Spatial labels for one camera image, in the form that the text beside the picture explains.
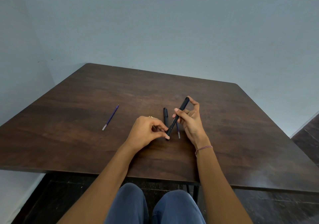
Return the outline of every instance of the wooden table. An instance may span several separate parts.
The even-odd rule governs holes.
[[[190,95],[233,187],[319,192],[319,168],[236,84],[86,64],[0,127],[0,168],[100,173],[140,116]],[[102,127],[120,105],[105,131]],[[199,182],[181,127],[133,159],[129,177]]]

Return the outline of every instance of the light blue wall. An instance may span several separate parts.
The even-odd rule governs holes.
[[[318,111],[319,0],[26,0],[56,83],[91,62],[237,83],[290,136]]]
[[[24,0],[0,0],[0,125],[54,86]],[[11,223],[44,174],[0,170],[0,223]]]

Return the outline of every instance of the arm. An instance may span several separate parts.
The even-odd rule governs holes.
[[[169,139],[167,129],[157,118],[139,117],[124,144],[58,224],[103,223],[134,155],[155,138]]]
[[[181,111],[178,122],[183,124],[185,132],[196,149],[211,145],[199,116],[199,103],[189,97],[194,110]],[[213,148],[197,152],[197,168],[204,191],[208,223],[252,223],[249,215],[227,182],[216,158]]]

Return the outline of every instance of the thigh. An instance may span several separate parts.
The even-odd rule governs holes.
[[[205,223],[197,204],[187,192],[166,193],[153,210],[152,223]]]
[[[123,185],[118,190],[104,223],[148,223],[148,210],[143,191],[132,183]]]

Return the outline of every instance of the braided bracelet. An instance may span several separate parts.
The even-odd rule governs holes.
[[[207,145],[207,146],[204,146],[204,147],[199,148],[198,150],[205,149],[205,148],[212,148],[212,147],[213,147],[212,145]]]

